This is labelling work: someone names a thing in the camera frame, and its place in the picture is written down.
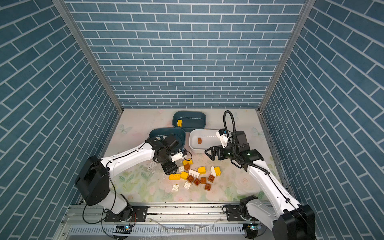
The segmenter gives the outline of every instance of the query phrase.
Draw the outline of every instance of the white plastic bin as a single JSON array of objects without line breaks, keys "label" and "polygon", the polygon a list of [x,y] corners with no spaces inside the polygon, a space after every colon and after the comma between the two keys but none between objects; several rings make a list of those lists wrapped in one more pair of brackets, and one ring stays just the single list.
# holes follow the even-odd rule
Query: white plastic bin
[{"label": "white plastic bin", "polygon": [[195,129],[189,135],[189,146],[194,153],[204,153],[210,147],[221,146],[220,139],[216,136],[215,129]]}]

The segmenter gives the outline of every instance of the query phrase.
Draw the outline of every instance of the brown lego brick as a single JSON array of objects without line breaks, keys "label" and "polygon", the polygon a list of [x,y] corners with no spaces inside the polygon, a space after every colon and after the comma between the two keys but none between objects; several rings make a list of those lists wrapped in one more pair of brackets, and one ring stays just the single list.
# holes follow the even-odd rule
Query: brown lego brick
[{"label": "brown lego brick", "polygon": [[214,180],[215,180],[215,177],[213,175],[209,175],[208,181],[214,182]]},{"label": "brown lego brick", "polygon": [[184,170],[187,172],[191,169],[191,166],[189,164],[184,165]]},{"label": "brown lego brick", "polygon": [[207,191],[211,191],[211,184],[207,183],[207,184],[205,185],[205,188],[204,188],[204,189],[207,190]]},{"label": "brown lego brick", "polygon": [[189,183],[192,183],[194,180],[195,180],[195,178],[192,175],[189,175],[189,177],[187,178],[187,181]]},{"label": "brown lego brick", "polygon": [[198,178],[196,178],[194,181],[193,181],[193,183],[196,185],[196,187],[201,183],[201,181],[198,179]]}]

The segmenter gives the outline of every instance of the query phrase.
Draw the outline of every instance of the toy block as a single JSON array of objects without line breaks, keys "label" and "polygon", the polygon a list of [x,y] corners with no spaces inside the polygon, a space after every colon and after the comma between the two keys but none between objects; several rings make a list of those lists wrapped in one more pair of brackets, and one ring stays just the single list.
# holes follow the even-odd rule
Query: toy block
[{"label": "toy block", "polygon": [[211,184],[207,183],[207,184],[205,185],[205,188],[204,188],[204,189],[207,190],[207,191],[211,191]]},{"label": "toy block", "polygon": [[194,180],[195,180],[195,178],[192,175],[189,175],[189,177],[187,177],[187,181],[189,183],[192,183]]},{"label": "toy block", "polygon": [[198,178],[196,178],[194,181],[193,181],[193,183],[196,185],[196,187],[201,183],[201,181],[198,179]]},{"label": "toy block", "polygon": [[173,191],[177,191],[178,189],[179,189],[179,185],[174,184],[173,187],[172,187],[172,190]]},{"label": "toy block", "polygon": [[180,180],[180,173],[169,175],[169,180]]},{"label": "toy block", "polygon": [[193,177],[198,178],[200,176],[200,173],[190,169],[189,175],[192,175]]},{"label": "toy block", "polygon": [[189,182],[185,182],[184,188],[189,189],[191,187],[191,184]]},{"label": "toy block", "polygon": [[208,181],[210,181],[210,182],[214,182],[214,180],[215,180],[215,177],[212,176],[212,175],[209,175],[209,177],[208,177]]},{"label": "toy block", "polygon": [[204,173],[206,173],[206,171],[205,171],[205,167],[199,167],[199,168],[197,169],[197,171],[198,171],[200,174],[204,174]]},{"label": "toy block", "polygon": [[217,177],[214,166],[211,167],[210,173],[211,173],[212,176]]},{"label": "toy block", "polygon": [[221,175],[221,170],[220,170],[220,168],[219,168],[219,167],[215,167],[214,169],[215,169],[215,173],[216,173],[216,175],[217,175],[217,176],[220,176],[220,175]]},{"label": "toy block", "polygon": [[183,160],[183,166],[187,164],[192,165],[193,164],[192,160]]},{"label": "toy block", "polygon": [[184,165],[184,171],[189,171],[191,166],[189,164]]},{"label": "toy block", "polygon": [[187,180],[189,174],[187,172],[181,172],[180,174],[180,178],[184,179],[184,180]]}]

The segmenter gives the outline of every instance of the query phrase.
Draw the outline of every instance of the plastic bin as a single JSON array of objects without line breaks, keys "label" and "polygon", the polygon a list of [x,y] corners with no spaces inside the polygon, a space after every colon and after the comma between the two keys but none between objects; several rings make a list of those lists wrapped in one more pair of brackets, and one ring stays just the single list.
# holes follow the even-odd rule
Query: plastic bin
[{"label": "plastic bin", "polygon": [[[182,120],[181,127],[177,126],[177,121]],[[186,132],[205,127],[206,116],[202,112],[178,111],[173,115],[172,125],[176,128],[182,128]]]},{"label": "plastic bin", "polygon": [[176,138],[179,141],[179,144],[176,145],[177,151],[175,152],[178,152],[179,149],[183,150],[185,145],[185,131],[182,128],[173,128],[173,127],[156,128],[149,133],[149,137],[159,137],[161,139],[164,139],[166,136],[170,134],[176,135]]},{"label": "plastic bin", "polygon": [[[189,146],[194,153],[204,153],[210,147],[221,146],[220,139],[216,136],[215,129],[196,129],[189,135]],[[201,144],[197,143],[197,138],[201,138]]]}]

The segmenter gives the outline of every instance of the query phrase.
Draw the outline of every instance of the dark blue plastic bin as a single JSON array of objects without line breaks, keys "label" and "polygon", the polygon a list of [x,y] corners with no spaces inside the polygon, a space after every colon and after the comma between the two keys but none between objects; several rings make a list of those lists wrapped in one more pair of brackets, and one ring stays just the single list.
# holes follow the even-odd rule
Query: dark blue plastic bin
[{"label": "dark blue plastic bin", "polygon": [[[183,120],[181,127],[177,126],[177,121]],[[202,112],[178,111],[173,115],[172,125],[175,128],[182,128],[186,132],[205,127],[206,116]]]},{"label": "dark blue plastic bin", "polygon": [[184,144],[185,144],[185,131],[181,128],[173,128],[173,127],[163,127],[163,128],[156,128],[153,129],[149,133],[149,137],[159,137],[161,139],[164,139],[166,136],[173,134],[176,135],[177,140],[179,141],[179,144],[176,145],[176,149],[183,150]]}]

